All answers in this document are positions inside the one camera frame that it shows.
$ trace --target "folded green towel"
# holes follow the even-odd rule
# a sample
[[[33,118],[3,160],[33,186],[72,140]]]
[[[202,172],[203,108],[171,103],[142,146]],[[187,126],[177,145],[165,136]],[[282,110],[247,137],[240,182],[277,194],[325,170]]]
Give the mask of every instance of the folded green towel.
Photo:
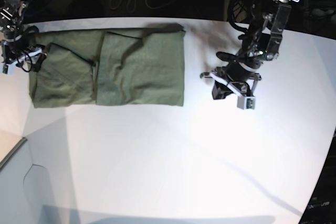
[[[183,105],[185,32],[160,28],[38,34],[47,59],[30,73],[36,108],[72,104]]]

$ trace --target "white table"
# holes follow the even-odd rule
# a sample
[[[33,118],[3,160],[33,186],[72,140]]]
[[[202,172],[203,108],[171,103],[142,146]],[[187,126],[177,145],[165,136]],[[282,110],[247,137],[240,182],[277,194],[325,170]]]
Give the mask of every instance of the white table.
[[[213,101],[213,81],[199,78],[223,64],[218,50],[239,49],[239,33],[228,23],[101,18],[37,26],[44,32],[171,22],[187,31],[183,108],[36,110],[26,74],[0,76],[0,130],[26,136],[34,164],[49,170],[54,200],[47,209],[63,223],[297,224],[336,126],[336,41],[285,31],[280,57],[259,71],[256,110],[243,111],[233,95]]]

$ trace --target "green cloth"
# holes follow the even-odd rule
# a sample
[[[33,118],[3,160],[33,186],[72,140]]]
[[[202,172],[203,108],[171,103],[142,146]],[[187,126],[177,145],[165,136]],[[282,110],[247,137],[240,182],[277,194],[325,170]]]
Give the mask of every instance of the green cloth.
[[[183,106],[184,34],[177,24],[38,34],[47,59],[29,75],[34,107]]]

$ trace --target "robotic arm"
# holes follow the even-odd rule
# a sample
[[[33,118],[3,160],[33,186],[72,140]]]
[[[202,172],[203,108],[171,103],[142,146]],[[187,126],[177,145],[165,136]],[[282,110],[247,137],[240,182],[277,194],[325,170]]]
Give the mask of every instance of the robotic arm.
[[[214,100],[225,99],[234,93],[238,96],[239,108],[243,110],[255,108],[254,90],[261,80],[257,70],[264,61],[272,61],[279,56],[282,32],[291,11],[291,6],[288,4],[290,1],[300,0],[254,0],[251,7],[253,18],[248,29],[239,27],[232,19],[229,20],[235,29],[244,33],[238,37],[242,40],[242,48],[236,55],[218,52],[217,57],[228,64],[201,74],[201,78],[215,80],[212,92]],[[235,0],[230,0],[231,12],[234,2]],[[266,28],[269,28],[270,35],[263,33]],[[254,81],[252,87],[247,83],[250,79]]]
[[[25,28],[23,25],[24,13],[33,0],[4,0],[0,8],[0,31],[4,34],[2,46],[2,69],[7,74],[13,68],[20,67],[25,72],[39,71],[45,59],[43,46],[29,46],[27,35],[37,33],[35,26]],[[28,61],[30,68],[24,69],[24,62]]]

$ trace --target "white tabletop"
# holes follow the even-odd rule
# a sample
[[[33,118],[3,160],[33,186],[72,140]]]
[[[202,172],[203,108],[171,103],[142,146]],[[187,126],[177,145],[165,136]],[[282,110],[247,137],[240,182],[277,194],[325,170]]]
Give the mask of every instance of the white tabletop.
[[[171,22],[187,31],[184,107],[36,110],[28,76],[17,71],[0,76],[0,130],[28,138],[34,163],[50,173],[49,204],[77,209],[82,223],[122,216],[297,224],[336,126],[336,41],[285,31],[280,57],[260,68],[256,109],[243,111],[233,95],[213,101],[213,81],[199,78],[223,64],[217,51],[240,47],[226,22],[100,18],[37,26],[45,32]]]

